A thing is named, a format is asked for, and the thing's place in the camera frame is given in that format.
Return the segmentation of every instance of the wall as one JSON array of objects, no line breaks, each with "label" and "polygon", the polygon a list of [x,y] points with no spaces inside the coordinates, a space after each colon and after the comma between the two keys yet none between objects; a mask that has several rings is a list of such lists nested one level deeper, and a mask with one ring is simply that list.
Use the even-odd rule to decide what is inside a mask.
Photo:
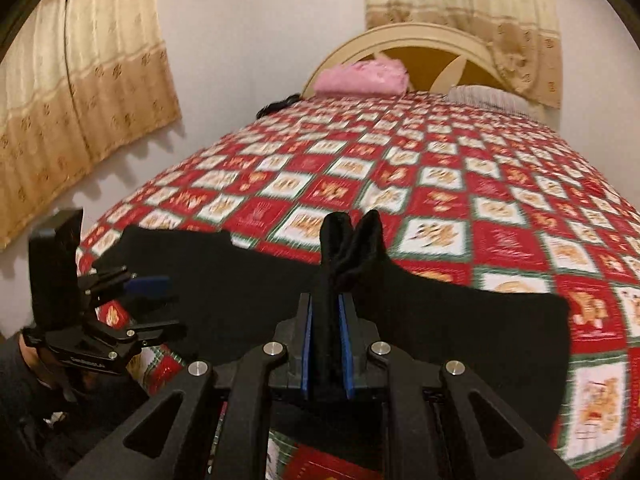
[{"label": "wall", "polygon": [[[561,134],[640,206],[640,51],[606,0],[557,0]],[[183,120],[120,150],[56,203],[88,228],[137,186],[300,91],[333,48],[364,30],[364,0],[158,0]],[[26,236],[0,254],[0,331],[30,320]]]}]

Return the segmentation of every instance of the bed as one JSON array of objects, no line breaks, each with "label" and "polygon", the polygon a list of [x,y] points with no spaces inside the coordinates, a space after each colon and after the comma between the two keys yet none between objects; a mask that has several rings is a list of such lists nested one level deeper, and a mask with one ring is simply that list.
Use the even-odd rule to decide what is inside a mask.
[{"label": "bed", "polygon": [[[402,59],[415,92],[313,96],[323,68],[381,52]],[[81,243],[79,269],[130,224],[227,229],[239,246],[318,262],[327,213],[345,210],[355,221],[376,208],[391,257],[411,272],[567,298],[572,357],[550,444],[580,478],[601,478],[640,426],[640,215],[540,118],[448,102],[441,93],[457,83],[504,88],[472,36],[415,23],[370,30],[319,66],[304,100],[194,153],[107,211]],[[98,315],[111,326],[130,322],[115,302]],[[131,371],[154,393],[183,365],[159,347]]]}]

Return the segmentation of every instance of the curtain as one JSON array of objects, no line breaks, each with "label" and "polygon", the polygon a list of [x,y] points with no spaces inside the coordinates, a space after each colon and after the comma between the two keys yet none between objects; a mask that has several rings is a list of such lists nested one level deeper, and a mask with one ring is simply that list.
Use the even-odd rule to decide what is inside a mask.
[{"label": "curtain", "polygon": [[42,0],[0,63],[0,249],[114,150],[178,118],[156,0]]},{"label": "curtain", "polygon": [[367,27],[428,22],[484,40],[507,88],[559,108],[562,52],[555,0],[366,0]]}]

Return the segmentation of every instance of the silver screw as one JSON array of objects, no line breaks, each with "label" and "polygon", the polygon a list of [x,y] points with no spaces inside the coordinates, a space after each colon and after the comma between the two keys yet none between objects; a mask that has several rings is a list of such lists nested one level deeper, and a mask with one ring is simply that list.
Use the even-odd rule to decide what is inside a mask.
[{"label": "silver screw", "polygon": [[384,341],[376,341],[371,345],[371,351],[377,355],[387,355],[391,352],[391,345]]},{"label": "silver screw", "polygon": [[445,368],[451,375],[462,375],[465,372],[465,365],[460,361],[449,361]]},{"label": "silver screw", "polygon": [[278,355],[283,349],[284,347],[277,341],[271,341],[262,347],[262,350],[267,355]]},{"label": "silver screw", "polygon": [[194,361],[189,365],[188,370],[191,375],[199,377],[200,375],[206,374],[209,367],[204,361]]}]

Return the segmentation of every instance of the bedspread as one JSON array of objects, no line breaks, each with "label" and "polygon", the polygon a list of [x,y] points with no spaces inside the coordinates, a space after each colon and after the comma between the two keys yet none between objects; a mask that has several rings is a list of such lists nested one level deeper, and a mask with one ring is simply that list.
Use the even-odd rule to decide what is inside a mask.
[{"label": "bedspread", "polygon": [[[568,299],[572,357],[551,444],[581,478],[613,468],[640,426],[640,216],[546,126],[428,94],[300,102],[115,205],[78,263],[87,271],[129,224],[228,229],[240,246],[318,262],[324,216],[372,208],[411,272]],[[116,303],[99,317],[129,322]],[[182,363],[160,347],[136,366],[154,392]]]}]

